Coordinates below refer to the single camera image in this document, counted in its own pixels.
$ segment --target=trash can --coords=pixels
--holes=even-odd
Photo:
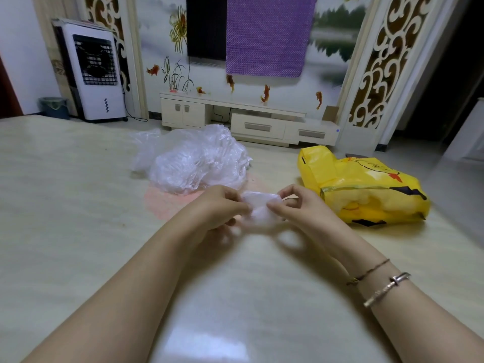
[[[41,112],[47,117],[69,119],[67,99],[58,97],[44,97],[39,99]]]

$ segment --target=air cooler grille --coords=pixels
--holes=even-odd
[[[111,41],[74,34],[82,79],[86,85],[116,85]]]

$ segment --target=silver bracelet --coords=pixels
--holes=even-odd
[[[384,287],[381,290],[377,290],[373,295],[368,299],[363,305],[365,307],[371,307],[373,303],[377,302],[378,300],[382,299],[393,287],[398,287],[403,280],[407,280],[410,278],[409,273],[402,273],[398,276],[392,276],[390,278],[390,284]]]

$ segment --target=painted flower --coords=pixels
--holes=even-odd
[[[170,25],[173,27],[170,38],[175,43],[175,52],[182,54],[184,41],[186,45],[186,10],[181,5],[178,6],[177,13],[170,16]]]

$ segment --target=forearm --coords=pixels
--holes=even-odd
[[[349,227],[332,237],[338,245],[332,252],[351,277],[363,275],[386,259]],[[389,262],[368,274],[358,290],[368,299],[399,274]],[[484,356],[483,340],[410,280],[394,287],[371,308],[404,363],[477,362]]]
[[[145,361],[180,271],[203,236],[168,222],[25,362]]]

